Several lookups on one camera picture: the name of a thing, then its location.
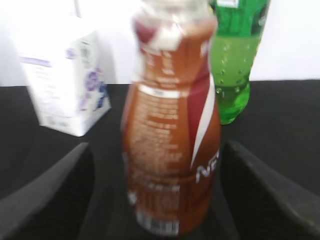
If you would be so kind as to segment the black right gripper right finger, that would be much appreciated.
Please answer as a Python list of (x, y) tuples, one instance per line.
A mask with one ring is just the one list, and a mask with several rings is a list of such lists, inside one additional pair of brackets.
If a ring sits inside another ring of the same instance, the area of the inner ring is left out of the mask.
[(242, 240), (318, 240), (320, 198), (236, 141), (221, 152), (221, 185)]

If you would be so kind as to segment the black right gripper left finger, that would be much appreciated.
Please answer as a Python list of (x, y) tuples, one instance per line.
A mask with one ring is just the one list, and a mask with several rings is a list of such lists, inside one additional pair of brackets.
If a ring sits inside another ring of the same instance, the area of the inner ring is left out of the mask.
[(87, 142), (0, 201), (2, 240), (78, 239), (95, 185)]

